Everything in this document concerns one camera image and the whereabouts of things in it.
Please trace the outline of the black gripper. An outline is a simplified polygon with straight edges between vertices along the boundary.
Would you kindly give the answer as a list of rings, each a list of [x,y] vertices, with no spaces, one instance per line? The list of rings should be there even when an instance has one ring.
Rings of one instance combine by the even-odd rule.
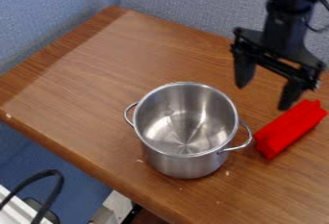
[[[261,65],[289,80],[282,88],[278,104],[278,109],[286,111],[305,89],[317,89],[326,63],[312,54],[305,45],[293,51],[282,51],[265,43],[260,31],[237,27],[233,33],[236,86],[244,88],[249,84],[256,66]]]

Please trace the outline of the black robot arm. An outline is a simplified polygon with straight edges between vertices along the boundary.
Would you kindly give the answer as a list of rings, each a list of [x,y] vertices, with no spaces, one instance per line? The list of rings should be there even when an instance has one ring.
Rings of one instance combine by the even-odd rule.
[[[278,103],[281,111],[292,107],[306,90],[317,89],[321,72],[328,67],[305,45],[317,3],[329,10],[326,0],[268,0],[264,29],[234,29],[236,86],[248,85],[257,66],[281,75],[286,79]]]

